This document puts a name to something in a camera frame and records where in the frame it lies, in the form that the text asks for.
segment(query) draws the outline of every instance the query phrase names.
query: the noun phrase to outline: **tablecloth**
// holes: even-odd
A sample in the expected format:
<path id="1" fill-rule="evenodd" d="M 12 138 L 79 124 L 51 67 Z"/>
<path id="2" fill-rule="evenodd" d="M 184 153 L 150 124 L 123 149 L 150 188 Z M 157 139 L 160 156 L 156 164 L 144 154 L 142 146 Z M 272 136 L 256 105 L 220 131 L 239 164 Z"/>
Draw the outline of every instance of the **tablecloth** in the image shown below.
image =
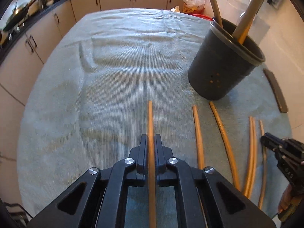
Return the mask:
<path id="1" fill-rule="evenodd" d="M 205 160 L 232 182 L 226 151 L 208 101 L 189 85 L 187 70 L 210 22 L 153 9 L 118 9 L 86 15 L 61 40 L 43 67 L 25 107 L 18 142 L 23 205 L 33 216 L 90 167 L 105 169 L 139 145 L 146 133 L 147 100 L 154 104 L 155 133 L 173 154 L 197 166 L 192 105 L 198 106 Z M 265 131 L 291 136 L 262 68 L 214 102 L 227 130 L 244 184 L 249 119 Z M 258 147 L 257 204 L 262 175 Z M 263 210 L 277 212 L 287 185 L 268 151 Z M 148 226 L 147 188 L 132 187 L 125 227 Z M 177 227 L 172 187 L 157 188 L 158 227 Z"/>

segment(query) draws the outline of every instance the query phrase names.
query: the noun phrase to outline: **black cup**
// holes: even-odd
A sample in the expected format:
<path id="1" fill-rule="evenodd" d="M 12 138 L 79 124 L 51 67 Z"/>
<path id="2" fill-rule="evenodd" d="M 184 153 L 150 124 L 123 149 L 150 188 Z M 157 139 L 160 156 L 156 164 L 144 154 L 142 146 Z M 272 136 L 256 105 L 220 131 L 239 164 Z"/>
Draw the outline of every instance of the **black cup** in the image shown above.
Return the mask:
<path id="1" fill-rule="evenodd" d="M 188 70 L 190 85 L 208 100 L 224 97 L 265 61 L 263 52 L 250 37 L 241 45 L 231 36 L 236 25 L 225 19 L 222 23 L 223 28 L 213 18 Z"/>

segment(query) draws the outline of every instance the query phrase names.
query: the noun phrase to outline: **wrinkled cloth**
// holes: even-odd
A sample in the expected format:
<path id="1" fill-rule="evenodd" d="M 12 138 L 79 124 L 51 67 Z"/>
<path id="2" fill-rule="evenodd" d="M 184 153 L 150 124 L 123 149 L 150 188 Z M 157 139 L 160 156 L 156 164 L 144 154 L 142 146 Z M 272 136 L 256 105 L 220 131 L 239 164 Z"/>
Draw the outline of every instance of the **wrinkled cloth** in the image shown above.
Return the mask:
<path id="1" fill-rule="evenodd" d="M 147 100 L 153 101 L 154 132 L 175 157 L 197 166 L 192 105 L 203 134 L 206 166 L 232 182 L 218 126 L 208 100 L 190 86 L 187 70 L 210 22 L 153 9 L 118 9 L 86 15 L 61 40 L 43 67 L 28 99 L 18 142 L 18 177 L 25 209 L 33 216 L 90 167 L 105 169 L 126 158 L 146 133 Z M 291 136 L 271 87 L 257 67 L 228 95 L 214 102 L 244 184 L 249 119 L 265 131 Z M 287 181 L 268 151 L 263 210 L 277 212 Z M 262 179 L 258 147 L 257 204 Z M 125 227 L 148 227 L 147 188 L 131 187 Z M 157 188 L 158 227 L 177 227 L 174 190 Z"/>

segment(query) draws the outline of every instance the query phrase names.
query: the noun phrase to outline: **red plastic object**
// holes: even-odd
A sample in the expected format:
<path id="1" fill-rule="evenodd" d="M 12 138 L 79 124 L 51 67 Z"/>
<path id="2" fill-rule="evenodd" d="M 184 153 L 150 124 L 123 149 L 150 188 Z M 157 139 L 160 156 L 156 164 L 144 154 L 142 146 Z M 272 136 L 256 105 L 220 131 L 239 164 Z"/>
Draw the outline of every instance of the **red plastic object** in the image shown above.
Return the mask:
<path id="1" fill-rule="evenodd" d="M 213 19 L 210 18 L 209 16 L 206 16 L 206 15 L 203 15 L 203 14 L 192 14 L 192 15 L 195 16 L 195 17 L 199 17 L 199 18 L 208 20 L 208 21 L 212 21 L 212 20 L 213 20 Z"/>

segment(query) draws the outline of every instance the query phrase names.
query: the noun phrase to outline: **black handle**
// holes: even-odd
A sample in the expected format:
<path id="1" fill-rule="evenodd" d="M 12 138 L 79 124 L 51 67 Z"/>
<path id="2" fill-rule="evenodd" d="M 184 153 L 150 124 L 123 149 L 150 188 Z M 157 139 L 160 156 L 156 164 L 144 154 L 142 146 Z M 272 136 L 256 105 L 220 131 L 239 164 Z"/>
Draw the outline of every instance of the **black handle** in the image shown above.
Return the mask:
<path id="1" fill-rule="evenodd" d="M 57 17 L 57 24 L 59 24 L 60 22 L 59 22 L 58 14 L 55 13 L 55 14 L 54 14 L 54 17 L 55 17 L 55 16 Z"/>
<path id="2" fill-rule="evenodd" d="M 33 36 L 32 36 L 32 35 L 30 35 L 30 36 L 29 36 L 29 38 L 30 38 L 30 39 L 32 39 L 32 40 L 34 41 L 35 48 L 37 48 L 37 44 L 36 44 L 35 39 L 33 38 Z"/>
<path id="3" fill-rule="evenodd" d="M 28 45 L 30 46 L 32 53 L 34 53 L 34 50 L 33 50 L 32 46 L 31 46 L 31 44 L 29 43 L 29 41 L 26 40 L 25 43 L 28 44 Z"/>

